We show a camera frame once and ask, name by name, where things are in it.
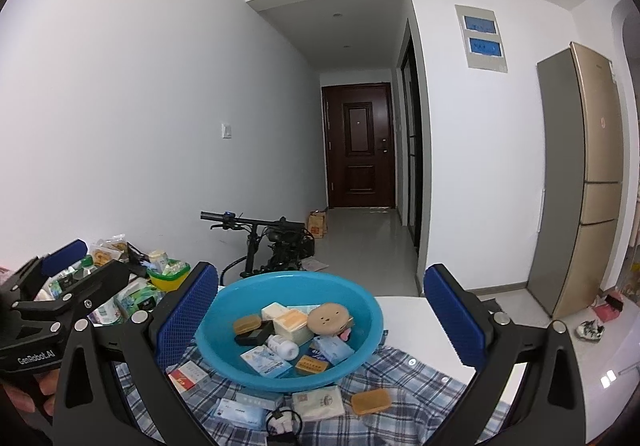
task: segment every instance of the brown wooden door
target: brown wooden door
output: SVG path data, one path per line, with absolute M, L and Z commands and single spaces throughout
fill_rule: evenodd
M 395 206 L 388 83 L 322 87 L 329 207 Z

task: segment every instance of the soap bar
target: soap bar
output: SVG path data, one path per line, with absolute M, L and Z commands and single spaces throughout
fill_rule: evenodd
M 236 334 L 244 334 L 257 329 L 260 325 L 262 325 L 262 318 L 257 314 L 250 314 L 234 321 L 234 332 Z
M 378 388 L 353 394 L 351 396 L 351 408 L 356 415 L 382 412 L 391 406 L 391 396 L 386 388 Z
M 300 346 L 314 337 L 306 327 L 306 314 L 297 309 L 289 309 L 285 314 L 273 319 L 273 329 L 284 339 Z
M 283 314 L 285 314 L 289 309 L 287 309 L 286 307 L 284 307 L 284 305 L 280 305 L 278 302 L 273 302 L 270 305 L 268 305 L 267 307 L 264 307 L 260 313 L 262 314 L 262 319 L 263 320 L 273 320 L 274 318 L 277 318 L 278 316 L 282 316 Z
M 311 332 L 322 336 L 335 336 L 345 330 L 353 318 L 344 305 L 339 303 L 323 303 L 309 313 L 306 326 Z
M 329 368 L 329 363 L 325 361 L 316 360 L 309 356 L 302 356 L 298 363 L 296 363 L 296 370 L 303 376 L 309 374 L 319 374 Z
M 248 350 L 240 354 L 240 357 L 265 378 L 277 378 L 292 368 L 290 363 L 281 359 L 264 345 Z
M 338 336 L 316 336 L 313 343 L 332 365 L 343 362 L 354 353 L 354 350 Z
M 263 321 L 260 327 L 243 334 L 238 334 L 235 337 L 235 341 L 238 345 L 244 347 L 257 347 L 258 345 L 264 345 L 269 339 L 269 336 L 273 334 L 273 322 Z

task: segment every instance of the orange soap bar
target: orange soap bar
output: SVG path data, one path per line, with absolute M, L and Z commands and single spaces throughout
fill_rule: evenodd
M 377 388 L 351 396 L 351 408 L 356 415 L 376 413 L 391 406 L 391 396 L 386 388 Z
M 316 360 L 310 356 L 302 356 L 296 364 L 296 370 L 303 376 L 309 374 L 319 374 L 324 372 L 329 367 L 329 363 L 326 361 Z
M 262 325 L 262 318 L 257 314 L 250 314 L 249 316 L 242 316 L 234 321 L 234 332 L 236 335 L 244 334 L 245 332 L 251 332 L 256 330 Z

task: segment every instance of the gray floor tile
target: gray floor tile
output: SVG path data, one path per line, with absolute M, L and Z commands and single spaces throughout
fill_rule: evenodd
M 417 255 L 395 210 L 336 208 L 327 214 L 328 233 L 316 240 L 324 271 L 351 280 L 374 296 L 418 296 Z

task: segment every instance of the blue checkered cloth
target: blue checkered cloth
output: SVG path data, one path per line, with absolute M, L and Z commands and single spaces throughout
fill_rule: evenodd
M 185 402 L 205 430 L 221 446 L 264 446 L 267 432 L 238 428 L 215 415 L 218 401 L 224 397 L 234 399 L 241 387 L 219 376 L 205 363 L 195 346 L 187 349 L 180 364 L 193 361 L 205 370 L 209 382 L 189 393 Z M 300 442 L 305 446 L 417 446 L 424 442 L 442 424 L 451 412 L 466 385 L 442 372 L 417 361 L 391 347 L 381 346 L 355 372 L 337 384 L 342 393 L 346 415 L 315 422 L 305 422 Z M 118 375 L 129 405 L 140 429 L 147 435 L 162 440 L 133 385 L 125 363 L 118 366 Z M 393 405 L 382 412 L 357 416 L 350 407 L 353 394 L 386 388 Z M 290 397 L 285 404 L 291 406 Z M 504 421 L 509 405 L 500 402 L 487 423 L 478 442 L 495 435 Z

